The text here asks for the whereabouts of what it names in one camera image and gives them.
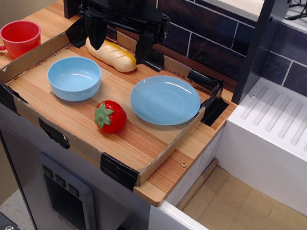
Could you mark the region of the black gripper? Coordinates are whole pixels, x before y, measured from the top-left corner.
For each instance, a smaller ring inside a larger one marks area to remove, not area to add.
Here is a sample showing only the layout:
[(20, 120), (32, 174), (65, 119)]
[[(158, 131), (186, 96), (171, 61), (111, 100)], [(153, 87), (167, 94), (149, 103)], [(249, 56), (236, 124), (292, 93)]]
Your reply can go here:
[(91, 46), (98, 50), (106, 39), (107, 26), (139, 35), (136, 63), (144, 63), (154, 44), (164, 43), (170, 17), (149, 0), (81, 0)]

